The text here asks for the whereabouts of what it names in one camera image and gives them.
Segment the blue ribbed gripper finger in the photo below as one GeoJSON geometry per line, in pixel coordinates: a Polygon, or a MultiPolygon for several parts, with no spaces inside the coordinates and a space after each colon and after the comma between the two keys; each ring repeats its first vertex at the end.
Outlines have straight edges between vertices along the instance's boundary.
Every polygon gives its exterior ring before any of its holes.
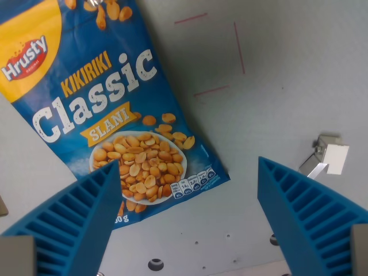
{"type": "Polygon", "coordinates": [[[292,275],[352,275],[350,233],[367,210],[270,159],[258,159],[258,201],[292,275]]]}
{"type": "Polygon", "coordinates": [[[118,162],[70,184],[2,233],[31,236],[37,275],[97,275],[120,209],[118,162]]]}

